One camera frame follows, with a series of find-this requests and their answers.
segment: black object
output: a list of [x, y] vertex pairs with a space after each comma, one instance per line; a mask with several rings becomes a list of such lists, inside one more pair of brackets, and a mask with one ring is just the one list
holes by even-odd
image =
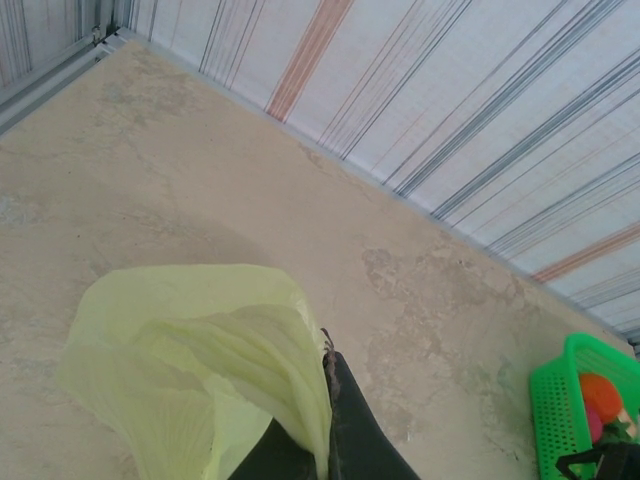
[[[330, 350], [323, 362], [331, 394], [330, 480], [419, 480], [378, 426], [344, 357]], [[317, 480], [313, 455], [271, 421], [229, 480]]]
[[581, 480], [571, 471], [571, 465], [595, 463], [598, 465], [593, 480], [640, 479], [640, 445], [609, 443], [585, 452], [560, 457], [556, 468], [569, 480]]

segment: orange ball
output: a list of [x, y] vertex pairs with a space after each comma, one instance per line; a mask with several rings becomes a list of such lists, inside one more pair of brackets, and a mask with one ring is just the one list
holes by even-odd
[[585, 405], [592, 409], [605, 425], [613, 422], [624, 408], [618, 389], [602, 375], [580, 374], [580, 389]]

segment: toy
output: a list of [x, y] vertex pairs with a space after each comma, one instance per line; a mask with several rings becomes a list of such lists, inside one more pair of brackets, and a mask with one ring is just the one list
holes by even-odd
[[585, 405], [593, 409], [605, 425], [616, 420], [624, 408], [620, 393], [613, 383], [602, 375], [580, 374], [580, 390]]
[[585, 405], [584, 409], [587, 413], [587, 423], [589, 424], [589, 433], [591, 434], [591, 443], [596, 443], [602, 437], [604, 425], [598, 416], [598, 413], [589, 405]]

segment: yellow plastic bag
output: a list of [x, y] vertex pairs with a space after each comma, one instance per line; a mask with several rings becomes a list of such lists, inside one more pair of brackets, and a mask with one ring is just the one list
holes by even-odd
[[322, 355], [304, 293], [280, 270], [144, 267], [87, 290], [57, 379], [125, 439], [142, 480], [224, 480], [272, 417], [327, 478]]

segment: stained concrete floor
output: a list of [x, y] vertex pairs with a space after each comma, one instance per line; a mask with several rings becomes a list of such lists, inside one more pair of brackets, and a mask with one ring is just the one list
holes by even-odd
[[529, 372], [589, 320], [138, 44], [0, 141], [3, 478], [133, 480], [53, 372], [106, 272], [289, 272], [422, 478], [536, 478]]

